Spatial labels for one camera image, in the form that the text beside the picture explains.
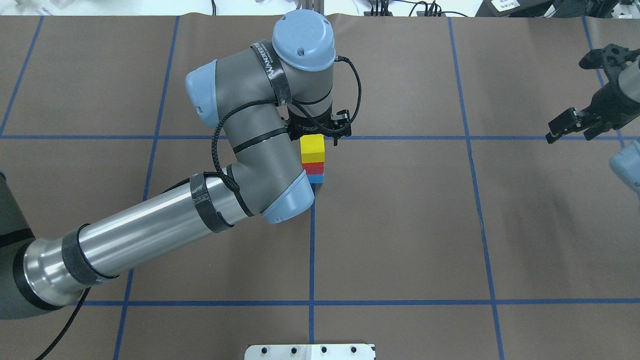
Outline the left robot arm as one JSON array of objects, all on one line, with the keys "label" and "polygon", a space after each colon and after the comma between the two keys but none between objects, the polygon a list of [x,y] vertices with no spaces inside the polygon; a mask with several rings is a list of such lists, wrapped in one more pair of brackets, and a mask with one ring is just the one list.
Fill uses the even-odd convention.
[{"label": "left robot arm", "polygon": [[350,134],[332,114],[335,48],[330,21],[296,9],[271,39],[204,64],[185,77],[201,121],[214,129],[214,171],[55,239],[37,238],[1,176],[1,319],[41,316],[85,290],[211,234],[261,215],[278,224],[308,210],[314,192],[292,141]]}]

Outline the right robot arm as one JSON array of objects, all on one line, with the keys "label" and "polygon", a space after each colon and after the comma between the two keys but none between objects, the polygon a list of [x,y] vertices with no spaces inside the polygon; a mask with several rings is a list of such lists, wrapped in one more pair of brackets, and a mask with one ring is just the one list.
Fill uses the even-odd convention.
[{"label": "right robot arm", "polygon": [[[593,141],[608,132],[621,132],[639,121],[639,60],[604,64],[608,82],[597,89],[583,109],[569,107],[548,123],[545,139],[553,144],[572,133]],[[608,160],[610,170],[633,193],[639,194],[639,137],[623,143]]]}]

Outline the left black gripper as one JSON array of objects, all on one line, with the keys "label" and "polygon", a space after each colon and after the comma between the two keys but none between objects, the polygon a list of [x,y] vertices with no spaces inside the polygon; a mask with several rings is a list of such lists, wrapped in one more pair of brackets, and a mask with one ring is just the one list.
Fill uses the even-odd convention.
[{"label": "left black gripper", "polygon": [[305,135],[322,134],[333,140],[333,146],[338,146],[339,139],[352,136],[352,119],[350,110],[343,109],[336,114],[325,111],[311,120],[308,116],[288,111],[288,136],[290,140],[298,140]]}]

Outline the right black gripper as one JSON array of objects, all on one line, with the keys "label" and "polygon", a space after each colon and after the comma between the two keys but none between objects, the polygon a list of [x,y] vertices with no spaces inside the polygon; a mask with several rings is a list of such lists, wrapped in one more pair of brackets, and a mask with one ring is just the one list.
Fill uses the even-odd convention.
[{"label": "right black gripper", "polygon": [[553,144],[565,135],[583,132],[586,141],[592,141],[602,133],[628,125],[639,114],[639,102],[622,91],[618,80],[611,80],[592,96],[583,111],[570,107],[549,121],[550,131],[545,138]]}]

